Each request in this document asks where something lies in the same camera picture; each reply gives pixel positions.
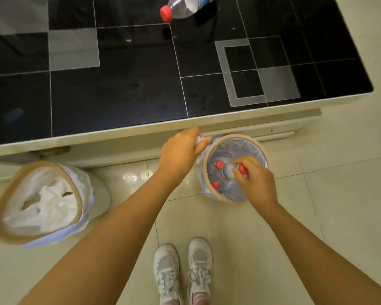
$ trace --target red bottle cap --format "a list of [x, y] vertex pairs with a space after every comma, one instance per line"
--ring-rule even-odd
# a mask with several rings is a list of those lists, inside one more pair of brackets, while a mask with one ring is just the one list
[[171, 22], [172, 21], [172, 11], [168, 5], [161, 7], [160, 15], [161, 15], [161, 18], [163, 19], [164, 22]]
[[215, 166], [216, 166], [217, 169], [221, 169], [221, 168], [223, 168], [223, 166], [224, 166], [224, 162], [222, 162], [222, 161], [217, 161], [216, 164], [215, 164]]
[[248, 175], [248, 169], [243, 164], [239, 164], [239, 171], [241, 174]]
[[220, 188], [220, 184], [217, 181], [213, 181], [211, 184], [212, 184], [213, 188], [216, 190], [218, 190]]

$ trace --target forearm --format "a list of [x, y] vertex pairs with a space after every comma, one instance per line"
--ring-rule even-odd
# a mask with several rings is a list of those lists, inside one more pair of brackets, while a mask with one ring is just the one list
[[156, 172], [74, 246], [21, 304], [115, 304], [159, 211], [177, 184]]
[[327, 246], [282, 206], [274, 204], [261, 213], [316, 305], [381, 305], [381, 286]]

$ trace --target trash can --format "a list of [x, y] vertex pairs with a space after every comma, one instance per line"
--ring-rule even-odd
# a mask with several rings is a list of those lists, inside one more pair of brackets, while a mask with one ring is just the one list
[[203, 193], [210, 198], [228, 203], [247, 202], [231, 170], [239, 171], [248, 177], [244, 165], [234, 163], [234, 160], [252, 155], [266, 168], [269, 167], [268, 156], [264, 147], [255, 139], [243, 134], [230, 134], [215, 137], [200, 155], [202, 165], [199, 180]]
[[0, 241], [33, 247], [82, 231], [111, 205], [93, 173], [37, 161], [21, 168], [0, 195]]

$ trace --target white sneaker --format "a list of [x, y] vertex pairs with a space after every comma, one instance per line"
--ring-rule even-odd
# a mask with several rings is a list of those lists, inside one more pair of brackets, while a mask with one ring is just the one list
[[173, 245], [163, 245], [155, 252], [154, 276], [160, 293], [160, 304], [178, 300], [179, 305], [184, 305], [179, 286], [179, 256]]
[[205, 292], [210, 297], [210, 272], [213, 266], [212, 249], [205, 239], [196, 238], [189, 244], [189, 303], [193, 305], [192, 295]]

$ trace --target pink sock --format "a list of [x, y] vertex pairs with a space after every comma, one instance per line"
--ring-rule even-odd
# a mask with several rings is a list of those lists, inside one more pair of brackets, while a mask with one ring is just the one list
[[178, 300], [170, 300], [168, 302], [164, 302], [164, 305], [179, 305]]
[[209, 295], [206, 292], [196, 292], [192, 294], [192, 304], [210, 304]]

